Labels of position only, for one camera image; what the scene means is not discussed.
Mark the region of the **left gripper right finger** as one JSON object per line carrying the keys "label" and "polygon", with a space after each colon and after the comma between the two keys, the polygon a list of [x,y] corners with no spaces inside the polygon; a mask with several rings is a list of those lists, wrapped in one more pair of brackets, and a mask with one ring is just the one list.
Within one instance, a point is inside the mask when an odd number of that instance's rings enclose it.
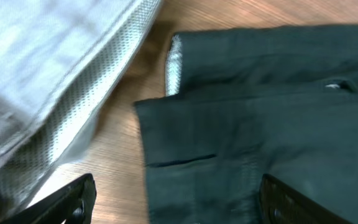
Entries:
{"label": "left gripper right finger", "polygon": [[270,174],[262,176],[259,204],[264,224],[351,224]]}

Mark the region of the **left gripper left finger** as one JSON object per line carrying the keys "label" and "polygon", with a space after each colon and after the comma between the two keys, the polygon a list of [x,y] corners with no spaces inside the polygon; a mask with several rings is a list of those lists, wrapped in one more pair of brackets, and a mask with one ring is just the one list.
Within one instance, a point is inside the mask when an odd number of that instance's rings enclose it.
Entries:
{"label": "left gripper left finger", "polygon": [[96,196],[93,175],[84,174],[1,224],[90,224]]}

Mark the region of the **black shorts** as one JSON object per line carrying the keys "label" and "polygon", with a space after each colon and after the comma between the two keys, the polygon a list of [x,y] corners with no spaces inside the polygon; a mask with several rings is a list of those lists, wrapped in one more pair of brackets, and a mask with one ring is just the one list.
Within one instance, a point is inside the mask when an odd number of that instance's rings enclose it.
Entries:
{"label": "black shorts", "polygon": [[261,223],[264,174],[358,223],[358,25],[178,32],[135,104],[151,223]]}

